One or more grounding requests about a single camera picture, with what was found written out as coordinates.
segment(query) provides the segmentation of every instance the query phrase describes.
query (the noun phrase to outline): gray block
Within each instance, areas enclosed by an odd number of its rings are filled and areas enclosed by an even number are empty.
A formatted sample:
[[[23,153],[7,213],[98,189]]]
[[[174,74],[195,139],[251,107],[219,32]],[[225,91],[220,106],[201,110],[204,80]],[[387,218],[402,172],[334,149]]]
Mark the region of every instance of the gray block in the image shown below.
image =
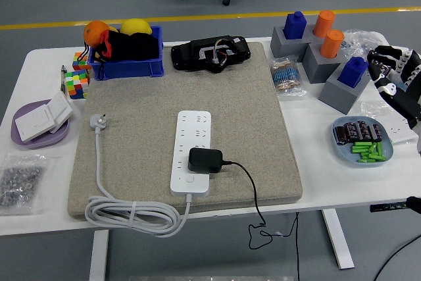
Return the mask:
[[[339,50],[336,57],[332,59],[323,57],[320,55],[321,47],[321,43],[310,43],[303,58],[303,68],[310,84],[326,82],[341,63],[348,61],[342,50]]]
[[[345,64],[340,64],[326,80],[318,99],[346,115],[370,81],[370,74],[366,71],[355,88],[351,88],[338,80]]]
[[[283,26],[275,26],[270,41],[270,48],[276,59],[284,56],[297,55],[298,63],[303,62],[305,51],[309,43],[323,43],[324,39],[313,34],[314,24],[305,27],[303,38],[287,39]]]

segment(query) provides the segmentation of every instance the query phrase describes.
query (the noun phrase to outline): black power adapter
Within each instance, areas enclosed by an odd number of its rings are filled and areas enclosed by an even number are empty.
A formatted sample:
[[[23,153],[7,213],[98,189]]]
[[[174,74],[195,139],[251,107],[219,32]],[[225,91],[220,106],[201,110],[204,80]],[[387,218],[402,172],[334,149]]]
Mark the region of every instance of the black power adapter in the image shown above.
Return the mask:
[[[194,172],[216,174],[221,171],[223,165],[230,164],[231,162],[223,160],[220,150],[193,147],[189,152],[187,167],[190,171]]]

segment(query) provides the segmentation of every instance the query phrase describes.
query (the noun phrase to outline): white table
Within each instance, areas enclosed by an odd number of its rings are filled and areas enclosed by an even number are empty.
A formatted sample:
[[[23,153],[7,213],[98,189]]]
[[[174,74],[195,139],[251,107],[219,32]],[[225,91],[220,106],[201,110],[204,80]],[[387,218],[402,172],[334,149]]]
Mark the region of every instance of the white table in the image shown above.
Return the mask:
[[[272,56],[270,38],[254,38],[248,41],[260,41],[267,56]],[[27,103],[52,98],[59,90],[62,64],[71,70],[71,62],[77,51],[83,51],[83,47],[39,49],[30,52],[26,57],[0,126],[0,159],[7,153],[19,155],[33,152],[50,157],[52,163],[39,187],[39,213],[0,217],[0,235],[92,227],[87,222],[74,220],[67,213],[68,188],[85,101],[71,101],[75,114],[70,119],[70,131],[56,145],[30,151],[18,147],[10,138],[13,114]],[[376,168],[351,166],[342,161],[335,152],[331,126],[343,114],[317,100],[322,84],[310,85],[304,73],[302,79],[309,94],[303,100],[283,101],[281,108],[301,175],[303,197],[291,204],[261,207],[262,212],[332,210],[337,207],[391,203],[405,200],[411,195],[421,195],[421,158],[415,143],[396,145],[392,159]],[[367,102],[381,100],[372,82],[359,99]],[[358,105],[357,102],[348,115],[358,114]],[[209,218],[254,212],[255,208],[251,207],[195,213],[189,217]],[[326,211],[325,215],[330,217],[332,213],[328,212],[330,211]]]

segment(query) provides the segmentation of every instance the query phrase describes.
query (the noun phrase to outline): pen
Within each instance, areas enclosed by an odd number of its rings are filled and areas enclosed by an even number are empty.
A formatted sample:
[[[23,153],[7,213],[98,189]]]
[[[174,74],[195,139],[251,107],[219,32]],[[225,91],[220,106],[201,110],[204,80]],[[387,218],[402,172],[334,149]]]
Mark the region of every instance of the pen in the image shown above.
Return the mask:
[[[64,93],[64,94],[66,94],[66,73],[67,73],[67,70],[66,70],[66,67],[64,67],[64,65],[62,65],[61,66],[61,87],[60,87],[60,90]]]

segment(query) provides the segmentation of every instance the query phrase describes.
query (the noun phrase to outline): yellow ball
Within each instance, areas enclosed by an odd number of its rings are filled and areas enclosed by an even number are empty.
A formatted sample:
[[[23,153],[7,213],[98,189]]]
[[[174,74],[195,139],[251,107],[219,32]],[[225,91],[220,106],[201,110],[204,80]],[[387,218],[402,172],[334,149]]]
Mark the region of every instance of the yellow ball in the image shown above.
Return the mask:
[[[109,26],[111,31],[118,32],[118,30],[114,26]]]
[[[144,19],[133,18],[124,21],[121,24],[120,33],[128,34],[129,36],[134,33],[152,34],[152,29],[149,23]]]

